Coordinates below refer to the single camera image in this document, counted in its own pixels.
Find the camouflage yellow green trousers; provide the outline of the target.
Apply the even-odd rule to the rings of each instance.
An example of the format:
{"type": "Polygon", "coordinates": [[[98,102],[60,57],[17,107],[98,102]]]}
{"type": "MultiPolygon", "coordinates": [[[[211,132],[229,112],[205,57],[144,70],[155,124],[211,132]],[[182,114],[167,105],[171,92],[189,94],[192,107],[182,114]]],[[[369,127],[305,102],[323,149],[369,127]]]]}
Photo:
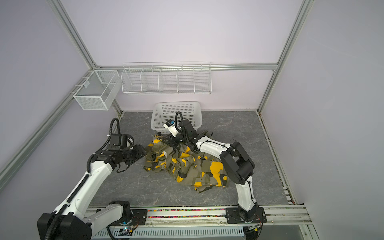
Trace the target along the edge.
{"type": "Polygon", "coordinates": [[[169,136],[153,136],[146,151],[143,168],[147,172],[167,172],[177,183],[193,186],[199,193],[228,186],[229,178],[221,160],[210,154],[194,153],[185,144],[174,147],[169,136]]]}

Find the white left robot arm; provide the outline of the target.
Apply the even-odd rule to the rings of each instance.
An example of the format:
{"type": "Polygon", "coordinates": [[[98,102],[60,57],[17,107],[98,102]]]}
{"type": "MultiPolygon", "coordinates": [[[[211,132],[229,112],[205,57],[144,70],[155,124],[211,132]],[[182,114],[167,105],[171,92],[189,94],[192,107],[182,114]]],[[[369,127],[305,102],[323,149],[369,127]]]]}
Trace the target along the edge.
{"type": "Polygon", "coordinates": [[[90,240],[103,229],[111,235],[110,225],[129,225],[135,218],[128,201],[112,201],[90,217],[86,211],[112,173],[122,173],[145,156],[144,147],[136,145],[129,134],[122,134],[120,121],[113,118],[106,142],[87,160],[86,172],[71,193],[51,213],[44,213],[37,221],[42,240],[90,240]]]}

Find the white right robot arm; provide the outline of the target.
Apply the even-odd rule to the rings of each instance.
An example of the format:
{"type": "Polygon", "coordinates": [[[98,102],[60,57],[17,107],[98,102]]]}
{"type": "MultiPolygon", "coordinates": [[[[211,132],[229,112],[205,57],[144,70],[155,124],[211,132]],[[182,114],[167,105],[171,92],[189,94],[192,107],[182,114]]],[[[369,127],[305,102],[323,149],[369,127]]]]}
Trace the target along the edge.
{"type": "Polygon", "coordinates": [[[181,112],[176,112],[174,120],[168,120],[164,128],[170,132],[174,146],[184,144],[194,153],[209,154],[221,160],[229,179],[235,183],[238,205],[226,208],[229,224],[265,224],[264,208],[256,201],[253,191],[255,164],[243,146],[234,142],[222,143],[210,138],[207,131],[198,134],[189,120],[184,120],[181,112]]]}

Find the small white mesh box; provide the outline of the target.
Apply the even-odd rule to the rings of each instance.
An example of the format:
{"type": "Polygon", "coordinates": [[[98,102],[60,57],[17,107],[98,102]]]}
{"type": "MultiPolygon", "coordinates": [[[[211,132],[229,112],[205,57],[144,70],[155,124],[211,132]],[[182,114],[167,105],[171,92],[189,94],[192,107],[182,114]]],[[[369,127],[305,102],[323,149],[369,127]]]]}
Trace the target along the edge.
{"type": "Polygon", "coordinates": [[[74,98],[83,110],[107,111],[121,87],[118,71],[94,70],[75,92],[74,98]]]}

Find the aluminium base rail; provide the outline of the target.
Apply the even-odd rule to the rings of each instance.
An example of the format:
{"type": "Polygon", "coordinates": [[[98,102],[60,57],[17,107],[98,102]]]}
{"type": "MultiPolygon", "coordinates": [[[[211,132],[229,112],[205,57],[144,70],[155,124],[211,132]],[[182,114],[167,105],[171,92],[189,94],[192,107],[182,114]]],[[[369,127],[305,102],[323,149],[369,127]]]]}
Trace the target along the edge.
{"type": "Polygon", "coordinates": [[[309,213],[303,205],[261,206],[251,220],[242,217],[240,210],[235,206],[131,208],[124,214],[123,207],[118,204],[100,209],[84,209],[81,212],[75,205],[69,205],[63,214],[76,216],[85,223],[90,223],[96,233],[107,226],[115,229],[135,229],[312,224],[309,213]]]}

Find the aluminium corner frame post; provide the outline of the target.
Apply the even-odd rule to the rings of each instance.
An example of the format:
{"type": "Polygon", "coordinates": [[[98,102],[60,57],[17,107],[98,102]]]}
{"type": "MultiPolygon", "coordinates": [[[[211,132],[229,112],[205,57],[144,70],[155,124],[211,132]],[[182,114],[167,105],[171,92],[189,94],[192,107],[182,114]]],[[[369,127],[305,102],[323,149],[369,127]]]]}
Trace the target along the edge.
{"type": "Polygon", "coordinates": [[[267,101],[269,99],[269,96],[273,90],[273,87],[280,75],[281,70],[283,69],[285,63],[287,62],[289,58],[289,54],[291,53],[294,44],[301,32],[301,29],[311,11],[311,8],[313,7],[313,4],[315,3],[314,0],[304,0],[300,6],[299,12],[297,14],[297,17],[294,21],[293,27],[290,31],[290,34],[288,36],[288,39],[283,47],[282,53],[280,55],[280,58],[277,62],[277,68],[276,70],[273,70],[272,77],[269,81],[269,84],[267,85],[267,88],[265,90],[265,93],[262,97],[262,100],[258,107],[258,113],[260,114],[264,107],[267,104],[267,101]]]}

